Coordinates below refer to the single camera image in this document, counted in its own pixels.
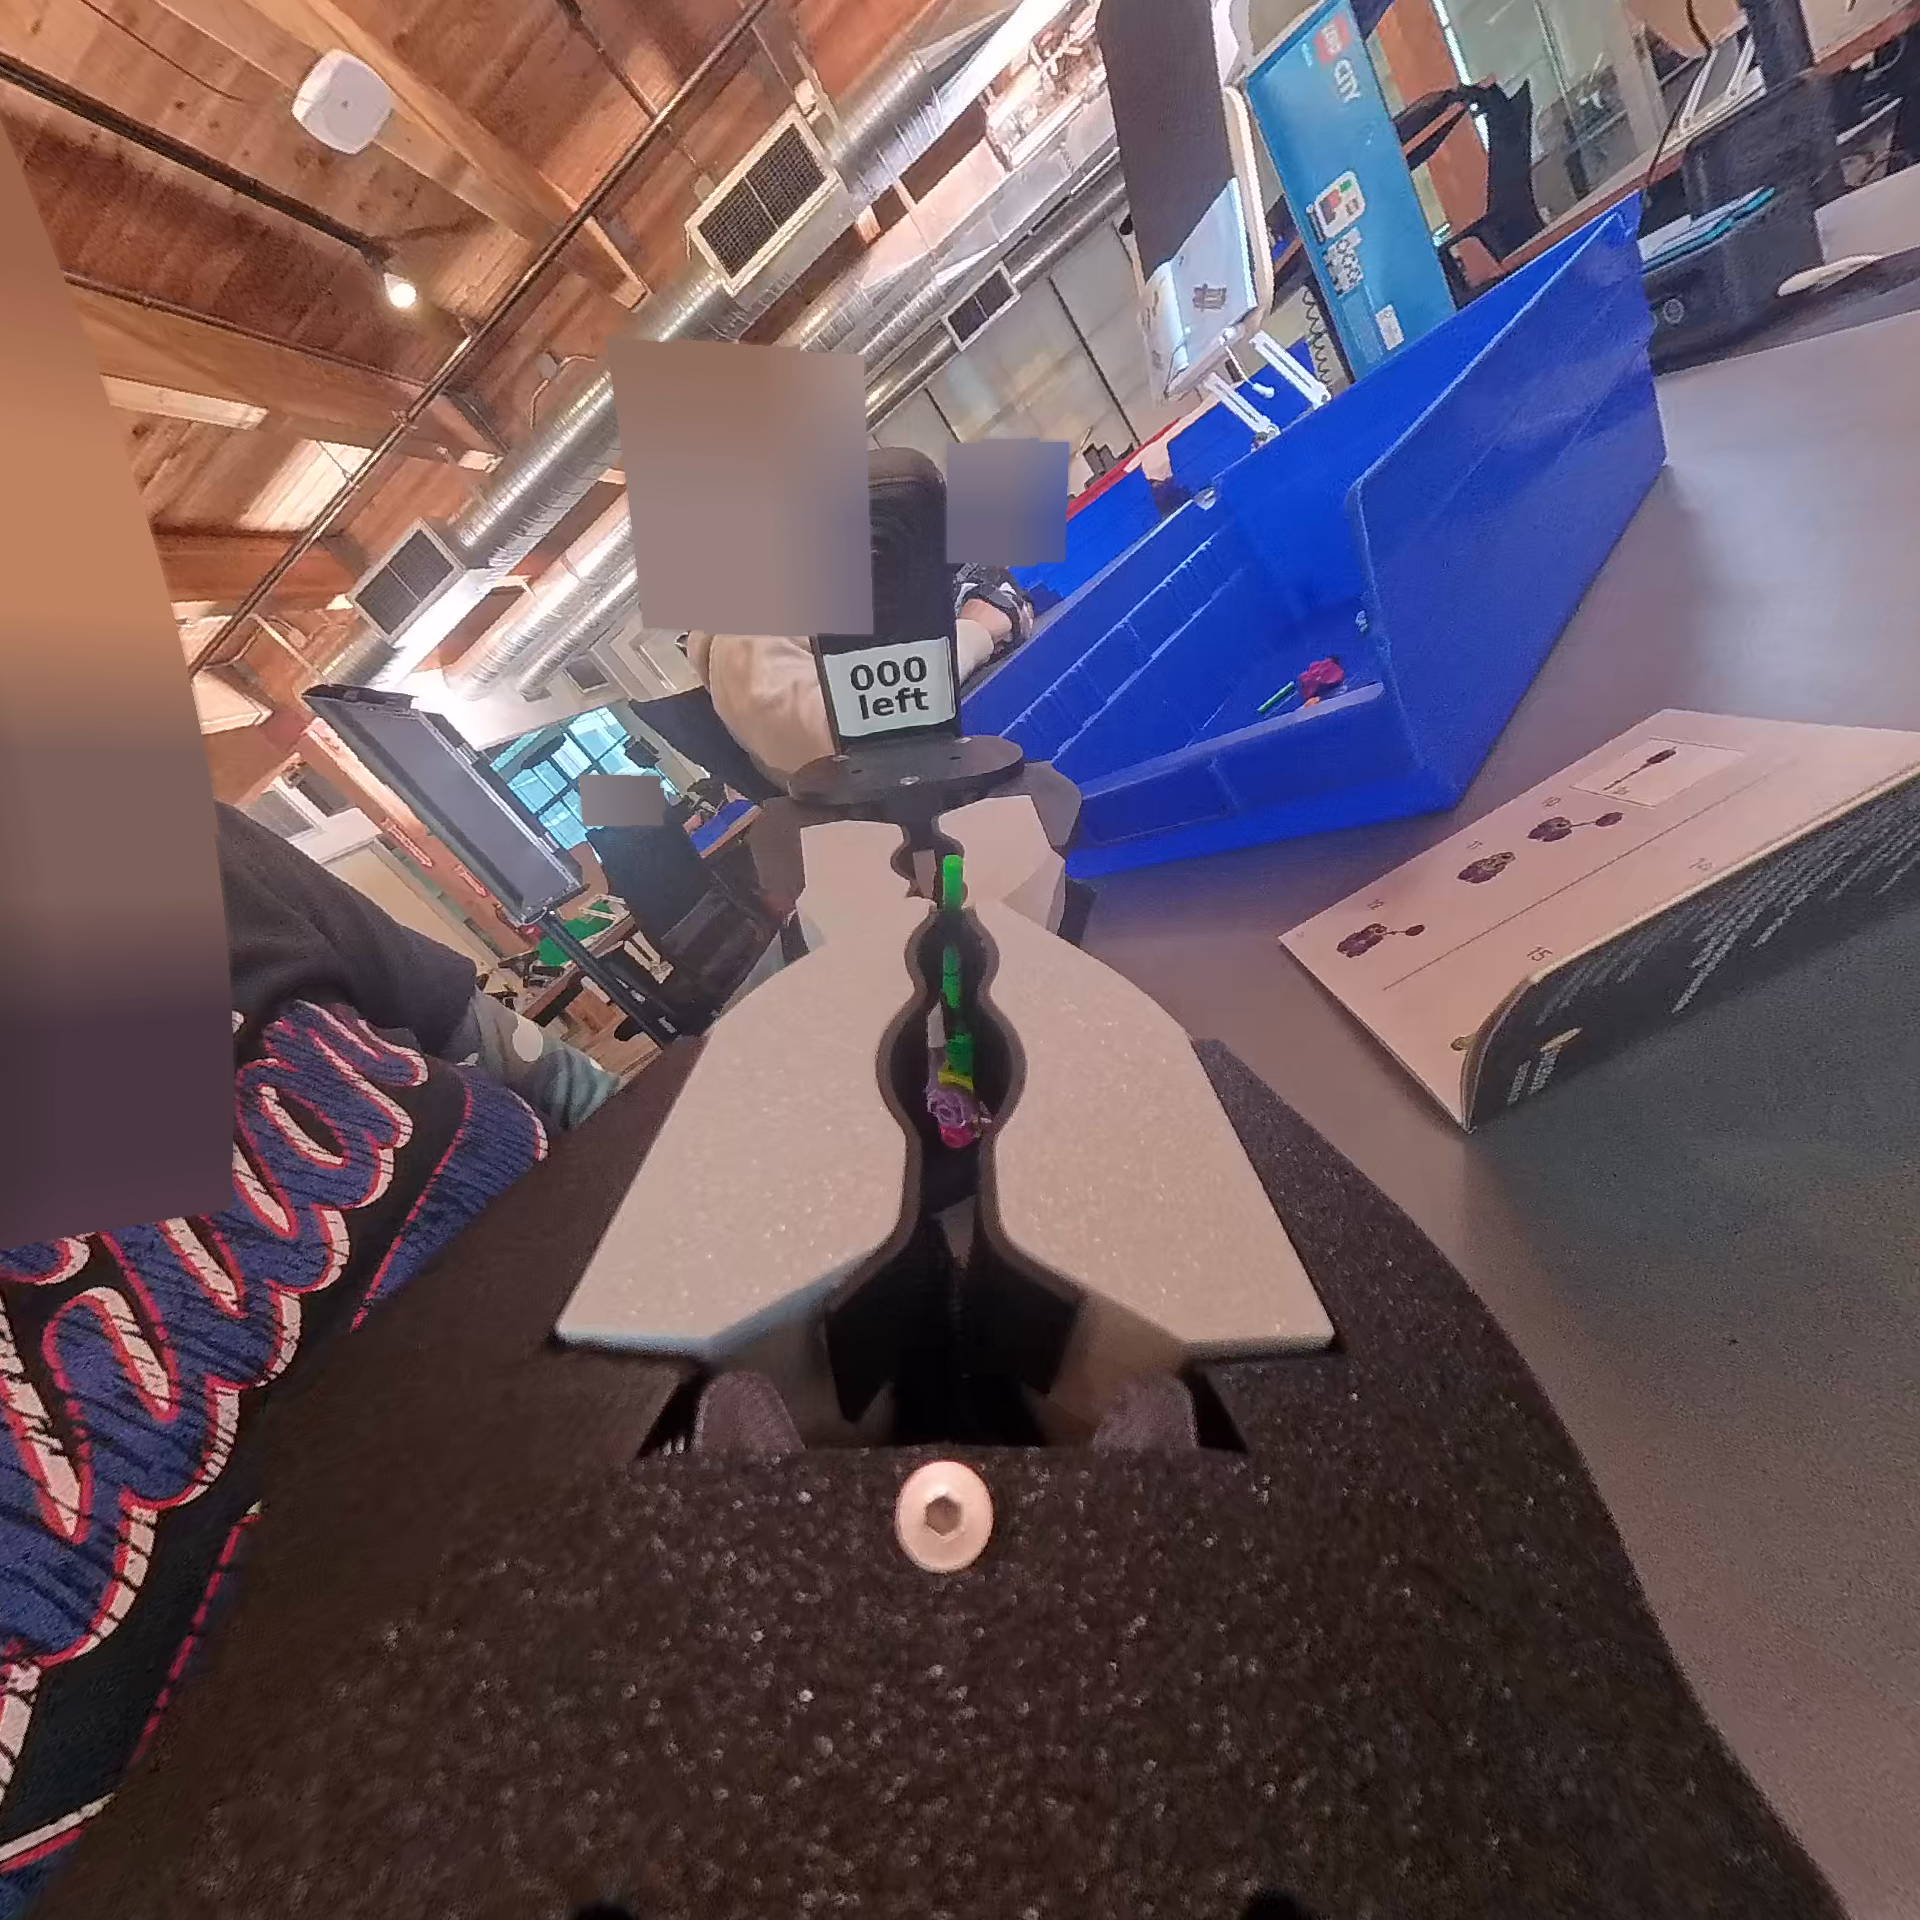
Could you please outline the black device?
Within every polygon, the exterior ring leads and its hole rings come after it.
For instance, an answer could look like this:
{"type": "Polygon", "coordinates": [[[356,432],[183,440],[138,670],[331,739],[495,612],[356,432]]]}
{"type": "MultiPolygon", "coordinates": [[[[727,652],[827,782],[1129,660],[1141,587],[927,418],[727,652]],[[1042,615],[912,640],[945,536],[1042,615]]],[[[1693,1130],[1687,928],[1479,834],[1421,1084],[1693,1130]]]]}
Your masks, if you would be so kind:
{"type": "Polygon", "coordinates": [[[1703,364],[1775,319],[1780,287],[1823,265],[1807,187],[1762,185],[1640,240],[1656,374],[1703,364]]]}

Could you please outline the dark flat monitor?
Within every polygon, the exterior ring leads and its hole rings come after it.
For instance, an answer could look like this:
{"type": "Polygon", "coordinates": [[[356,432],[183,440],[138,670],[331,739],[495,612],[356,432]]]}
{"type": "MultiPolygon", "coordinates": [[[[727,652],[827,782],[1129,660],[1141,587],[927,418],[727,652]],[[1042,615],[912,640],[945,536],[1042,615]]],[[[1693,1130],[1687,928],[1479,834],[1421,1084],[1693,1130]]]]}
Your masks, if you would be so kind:
{"type": "Polygon", "coordinates": [[[443,715],[408,694],[320,684],[304,704],[485,887],[512,923],[555,915],[588,887],[564,846],[443,715]]]}

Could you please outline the white ceiling device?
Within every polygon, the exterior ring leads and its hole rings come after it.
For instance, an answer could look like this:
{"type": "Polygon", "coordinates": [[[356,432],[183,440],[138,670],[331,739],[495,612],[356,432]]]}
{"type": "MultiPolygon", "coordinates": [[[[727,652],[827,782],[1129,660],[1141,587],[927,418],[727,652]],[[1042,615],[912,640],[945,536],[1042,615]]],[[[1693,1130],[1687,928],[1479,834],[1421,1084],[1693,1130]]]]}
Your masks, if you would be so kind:
{"type": "Polygon", "coordinates": [[[376,147],[396,115],[392,84],[359,55],[328,48],[295,90],[292,118],[325,150],[356,156],[376,147]]]}

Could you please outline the ceiling air vent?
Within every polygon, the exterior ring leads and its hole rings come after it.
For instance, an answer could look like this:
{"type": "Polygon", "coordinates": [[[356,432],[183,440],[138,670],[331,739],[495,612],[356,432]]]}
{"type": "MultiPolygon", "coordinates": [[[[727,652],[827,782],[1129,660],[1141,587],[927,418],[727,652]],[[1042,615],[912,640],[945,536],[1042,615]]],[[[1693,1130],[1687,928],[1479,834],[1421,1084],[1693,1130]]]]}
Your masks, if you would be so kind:
{"type": "Polygon", "coordinates": [[[843,198],[843,185],[816,126],[792,106],[697,207],[689,248],[737,297],[843,198]]]}

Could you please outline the person's left forearm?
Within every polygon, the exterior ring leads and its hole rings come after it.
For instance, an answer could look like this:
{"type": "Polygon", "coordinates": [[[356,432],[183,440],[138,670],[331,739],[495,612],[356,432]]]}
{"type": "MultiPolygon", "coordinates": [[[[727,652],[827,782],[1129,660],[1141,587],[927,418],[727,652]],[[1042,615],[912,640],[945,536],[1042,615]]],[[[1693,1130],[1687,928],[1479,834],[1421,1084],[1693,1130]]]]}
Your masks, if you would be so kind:
{"type": "Polygon", "coordinates": [[[623,1090],[616,1072],[500,999],[476,992],[440,1057],[515,1094],[554,1135],[570,1135],[623,1090]]]}

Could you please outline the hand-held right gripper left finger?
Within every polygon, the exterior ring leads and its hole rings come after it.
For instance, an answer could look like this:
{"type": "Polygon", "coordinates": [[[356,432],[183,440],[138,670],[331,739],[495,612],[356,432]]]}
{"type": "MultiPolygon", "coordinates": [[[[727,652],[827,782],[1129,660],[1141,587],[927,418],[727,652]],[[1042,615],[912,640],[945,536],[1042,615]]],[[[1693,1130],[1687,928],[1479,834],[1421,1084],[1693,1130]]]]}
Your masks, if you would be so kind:
{"type": "Polygon", "coordinates": [[[729,1007],[557,1319],[573,1351],[765,1375],[810,1442],[866,1442],[827,1313],[909,1234],[919,1143],[884,1068],[924,1012],[917,897],[823,913],[807,956],[729,1007]]]}

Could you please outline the grey desk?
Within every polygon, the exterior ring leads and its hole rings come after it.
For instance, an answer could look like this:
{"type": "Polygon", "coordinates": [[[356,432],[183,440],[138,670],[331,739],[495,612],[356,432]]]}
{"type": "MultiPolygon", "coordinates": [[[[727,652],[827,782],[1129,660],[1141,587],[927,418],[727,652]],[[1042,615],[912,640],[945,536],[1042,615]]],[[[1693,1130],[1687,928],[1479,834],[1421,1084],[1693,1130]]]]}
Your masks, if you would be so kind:
{"type": "Polygon", "coordinates": [[[1096,883],[1499,1319],[1697,1694],[1851,1916],[1916,1916],[1916,922],[1460,1135],[1280,936],[1661,708],[1916,730],[1916,251],[1659,379],[1668,463],[1444,818],[1096,883]]]}

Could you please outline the blue printed carton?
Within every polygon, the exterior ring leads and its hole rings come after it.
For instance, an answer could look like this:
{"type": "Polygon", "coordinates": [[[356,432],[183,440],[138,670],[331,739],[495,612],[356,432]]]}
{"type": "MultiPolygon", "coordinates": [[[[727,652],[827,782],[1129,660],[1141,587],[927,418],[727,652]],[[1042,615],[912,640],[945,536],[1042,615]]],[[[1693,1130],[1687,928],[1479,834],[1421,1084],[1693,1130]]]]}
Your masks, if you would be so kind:
{"type": "Polygon", "coordinates": [[[1348,370],[1457,313],[1354,4],[1307,8],[1240,84],[1348,370]]]}

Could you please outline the blue storage bin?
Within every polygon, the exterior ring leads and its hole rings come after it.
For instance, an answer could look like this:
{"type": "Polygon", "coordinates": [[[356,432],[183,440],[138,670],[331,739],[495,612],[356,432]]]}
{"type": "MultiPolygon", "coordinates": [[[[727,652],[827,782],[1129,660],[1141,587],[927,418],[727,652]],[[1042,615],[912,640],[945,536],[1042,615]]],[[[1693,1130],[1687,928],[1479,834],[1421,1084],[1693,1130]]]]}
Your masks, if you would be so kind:
{"type": "Polygon", "coordinates": [[[1451,810],[1664,466],[1648,337],[1631,200],[1263,447],[1208,409],[968,732],[1075,782],[1080,879],[1451,810]]]}

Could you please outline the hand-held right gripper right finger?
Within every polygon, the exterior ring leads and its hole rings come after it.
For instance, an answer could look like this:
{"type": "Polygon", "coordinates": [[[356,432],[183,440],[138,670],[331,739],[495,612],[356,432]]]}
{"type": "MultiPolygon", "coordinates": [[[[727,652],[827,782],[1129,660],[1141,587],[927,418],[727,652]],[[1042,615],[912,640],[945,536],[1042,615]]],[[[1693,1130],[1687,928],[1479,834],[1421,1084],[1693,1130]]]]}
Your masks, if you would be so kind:
{"type": "Polygon", "coordinates": [[[1148,1376],[1328,1354],[1328,1307],[1187,1032],[1013,905],[970,919],[1007,1090],[976,1166],[965,1359],[1045,1442],[1085,1442],[1148,1376]]]}

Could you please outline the silver ceiling air duct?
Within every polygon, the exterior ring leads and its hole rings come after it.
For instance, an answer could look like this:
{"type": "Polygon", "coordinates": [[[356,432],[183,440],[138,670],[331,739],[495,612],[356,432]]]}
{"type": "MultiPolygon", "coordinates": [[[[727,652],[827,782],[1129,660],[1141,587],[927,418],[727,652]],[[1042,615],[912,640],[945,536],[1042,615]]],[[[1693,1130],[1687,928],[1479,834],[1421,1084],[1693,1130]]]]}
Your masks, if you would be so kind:
{"type": "MultiPolygon", "coordinates": [[[[804,80],[786,107],[800,106],[816,126],[843,198],[741,295],[727,295],[687,238],[687,264],[640,299],[616,346],[746,342],[857,216],[897,190],[897,224],[776,335],[807,352],[860,354],[868,418],[883,418],[897,402],[880,395],[880,378],[924,342],[956,347],[954,308],[1010,280],[1013,259],[1032,256],[1055,216],[1085,210],[1101,222],[1123,200],[1096,15],[1096,4],[939,4],[850,96],[834,100],[804,80]]],[[[361,579],[359,631],[331,678],[405,684],[620,466],[617,402],[600,370],[453,521],[417,521],[361,579]]]]}

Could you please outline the instruction booklet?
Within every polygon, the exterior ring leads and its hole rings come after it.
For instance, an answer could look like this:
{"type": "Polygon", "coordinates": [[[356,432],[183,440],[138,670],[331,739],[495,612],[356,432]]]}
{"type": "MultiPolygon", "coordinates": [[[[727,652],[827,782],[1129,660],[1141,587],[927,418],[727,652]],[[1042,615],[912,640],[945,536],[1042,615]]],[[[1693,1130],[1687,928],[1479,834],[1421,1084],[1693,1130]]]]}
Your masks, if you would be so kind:
{"type": "Polygon", "coordinates": [[[1473,1131],[1916,889],[1917,735],[1666,708],[1280,947],[1473,1131]]]}

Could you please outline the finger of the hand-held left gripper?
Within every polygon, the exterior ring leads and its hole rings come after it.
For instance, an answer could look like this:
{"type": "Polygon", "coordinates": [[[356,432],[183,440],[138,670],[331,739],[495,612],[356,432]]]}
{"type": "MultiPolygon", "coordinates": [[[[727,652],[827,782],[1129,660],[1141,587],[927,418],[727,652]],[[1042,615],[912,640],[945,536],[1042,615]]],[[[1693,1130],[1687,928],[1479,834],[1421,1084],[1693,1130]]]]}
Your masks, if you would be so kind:
{"type": "Polygon", "coordinates": [[[909,873],[905,827],[826,822],[800,831],[800,897],[793,963],[903,967],[922,936],[922,897],[909,873]]]}
{"type": "Polygon", "coordinates": [[[963,806],[968,908],[1007,905],[1060,936],[1073,904],[1067,856],[1082,810],[1082,791],[1059,770],[1020,770],[986,799],[963,806]]]}

